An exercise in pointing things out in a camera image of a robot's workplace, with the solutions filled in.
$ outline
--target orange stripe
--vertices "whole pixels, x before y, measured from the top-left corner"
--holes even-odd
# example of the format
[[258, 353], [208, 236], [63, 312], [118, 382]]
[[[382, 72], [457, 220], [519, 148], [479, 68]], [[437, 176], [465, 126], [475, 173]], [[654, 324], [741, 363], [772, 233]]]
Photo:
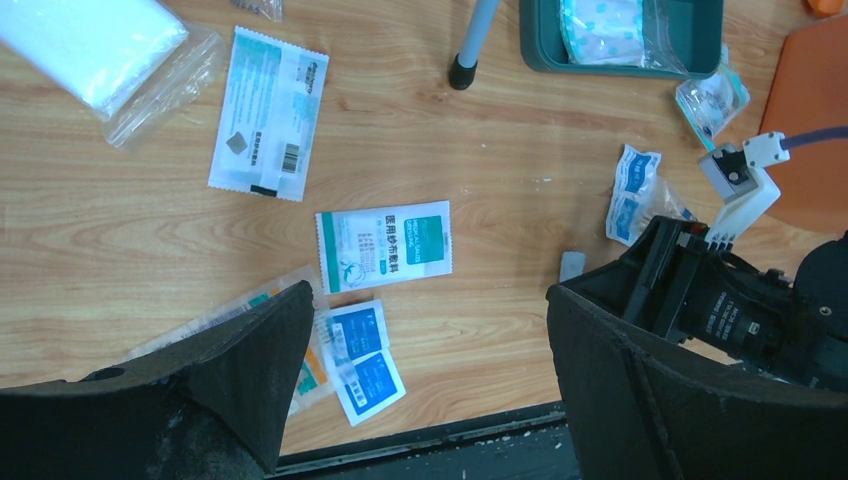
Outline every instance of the orange stripe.
[[315, 375], [315, 380], [318, 381], [319, 385], [327, 383], [327, 374], [324, 373], [324, 369], [321, 368], [321, 363], [318, 361], [318, 357], [315, 356], [315, 352], [313, 352], [311, 348], [306, 349], [306, 363], [308, 363], [309, 368], [312, 369], [312, 374]]

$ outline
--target teal tray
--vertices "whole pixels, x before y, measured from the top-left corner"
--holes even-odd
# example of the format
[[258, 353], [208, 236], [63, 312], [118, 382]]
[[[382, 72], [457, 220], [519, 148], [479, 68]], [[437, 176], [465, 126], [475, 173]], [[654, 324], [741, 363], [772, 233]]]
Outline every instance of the teal tray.
[[[521, 55], [539, 72], [687, 78], [686, 75], [632, 66], [573, 65], [560, 33], [558, 0], [520, 0]], [[689, 71], [703, 79], [721, 62], [724, 0], [667, 0], [671, 48]]]

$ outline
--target black rubber foot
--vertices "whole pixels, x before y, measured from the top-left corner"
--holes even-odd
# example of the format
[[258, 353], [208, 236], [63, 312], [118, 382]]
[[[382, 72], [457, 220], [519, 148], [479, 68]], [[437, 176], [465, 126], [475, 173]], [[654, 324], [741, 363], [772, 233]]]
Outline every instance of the black rubber foot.
[[466, 68], [459, 64], [459, 55], [454, 57], [453, 64], [448, 71], [448, 83], [454, 90], [465, 90], [474, 83], [474, 74], [477, 73], [477, 64]]

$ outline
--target orange panel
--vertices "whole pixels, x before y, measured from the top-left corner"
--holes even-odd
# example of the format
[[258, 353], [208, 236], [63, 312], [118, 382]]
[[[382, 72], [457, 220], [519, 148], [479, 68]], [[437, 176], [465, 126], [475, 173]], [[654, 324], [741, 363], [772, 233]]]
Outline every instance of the orange panel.
[[[761, 132], [786, 136], [848, 125], [848, 16], [792, 33], [783, 45]], [[848, 228], [848, 141], [798, 148], [768, 169], [782, 195], [769, 215], [819, 232]]]

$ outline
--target white foam block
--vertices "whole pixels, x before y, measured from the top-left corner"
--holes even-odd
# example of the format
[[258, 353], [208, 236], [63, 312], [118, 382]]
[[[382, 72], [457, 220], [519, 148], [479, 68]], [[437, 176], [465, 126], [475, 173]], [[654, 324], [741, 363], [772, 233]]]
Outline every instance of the white foam block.
[[0, 0], [0, 40], [108, 120], [188, 37], [155, 0]]

